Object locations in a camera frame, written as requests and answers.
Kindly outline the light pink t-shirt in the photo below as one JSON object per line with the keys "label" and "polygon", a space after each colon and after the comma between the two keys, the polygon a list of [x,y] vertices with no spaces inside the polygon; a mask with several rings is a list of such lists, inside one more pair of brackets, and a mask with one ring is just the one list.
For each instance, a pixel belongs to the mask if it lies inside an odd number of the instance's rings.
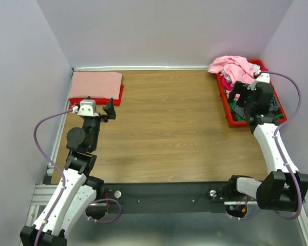
{"label": "light pink t-shirt", "polygon": [[213,74],[223,73],[230,78],[234,85],[237,81],[245,84],[251,84],[254,74],[259,68],[253,67],[245,57],[242,56],[221,56],[216,58],[208,67],[208,72]]}

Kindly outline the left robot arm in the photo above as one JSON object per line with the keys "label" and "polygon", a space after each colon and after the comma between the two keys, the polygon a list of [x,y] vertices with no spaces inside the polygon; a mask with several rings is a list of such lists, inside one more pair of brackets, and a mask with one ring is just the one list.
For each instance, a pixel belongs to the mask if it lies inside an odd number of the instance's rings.
{"label": "left robot arm", "polygon": [[66,144],[69,153],[60,171],[61,181],[33,225],[21,230],[22,245],[67,245],[69,231],[92,203],[102,204],[105,209],[115,203],[120,216],[122,207],[108,197],[103,180],[89,175],[97,159],[92,152],[97,148],[100,124],[116,118],[113,99],[103,110],[104,114],[97,112],[96,102],[90,97],[68,110],[81,117],[83,125],[69,130]]}

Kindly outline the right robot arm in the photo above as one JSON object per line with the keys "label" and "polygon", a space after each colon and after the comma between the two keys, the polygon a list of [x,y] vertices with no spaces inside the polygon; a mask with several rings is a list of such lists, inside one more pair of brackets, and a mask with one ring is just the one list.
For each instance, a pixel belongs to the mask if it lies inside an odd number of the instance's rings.
{"label": "right robot arm", "polygon": [[240,81],[235,83],[228,101],[239,95],[237,105],[245,110],[246,122],[259,143],[266,162],[268,176],[263,181],[233,175],[226,187],[226,196],[233,201],[243,195],[254,198],[262,210],[299,213],[308,191],[308,175],[299,172],[280,136],[278,123],[270,112],[274,87],[270,83],[256,82],[250,89]]}

